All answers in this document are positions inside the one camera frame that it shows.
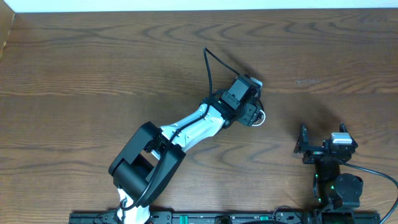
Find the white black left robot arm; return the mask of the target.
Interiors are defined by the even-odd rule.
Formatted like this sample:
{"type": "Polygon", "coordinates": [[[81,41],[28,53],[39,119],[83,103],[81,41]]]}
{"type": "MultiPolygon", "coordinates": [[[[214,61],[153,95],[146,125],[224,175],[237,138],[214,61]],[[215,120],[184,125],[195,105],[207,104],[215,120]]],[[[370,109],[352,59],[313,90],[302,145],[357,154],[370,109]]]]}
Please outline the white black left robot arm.
{"type": "Polygon", "coordinates": [[[115,221],[148,221],[150,204],[164,191],[186,152],[200,141],[235,121],[261,125],[266,118],[261,89],[259,80],[239,75],[230,88],[212,93],[186,118],[160,127],[151,122],[140,126],[108,169],[120,198],[115,221]]]}

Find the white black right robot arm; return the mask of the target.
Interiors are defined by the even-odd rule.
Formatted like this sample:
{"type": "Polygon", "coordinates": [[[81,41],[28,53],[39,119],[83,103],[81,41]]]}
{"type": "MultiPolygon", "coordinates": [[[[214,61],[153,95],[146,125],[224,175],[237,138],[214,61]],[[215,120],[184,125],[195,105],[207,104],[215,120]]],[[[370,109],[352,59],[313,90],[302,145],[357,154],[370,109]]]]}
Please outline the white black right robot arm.
{"type": "Polygon", "coordinates": [[[341,173],[340,166],[351,159],[356,141],[343,123],[321,146],[309,143],[308,130],[301,125],[294,153],[303,155],[302,162],[315,166],[313,193],[319,207],[303,214],[304,223],[354,223],[354,209],[360,206],[363,180],[341,173]]]}

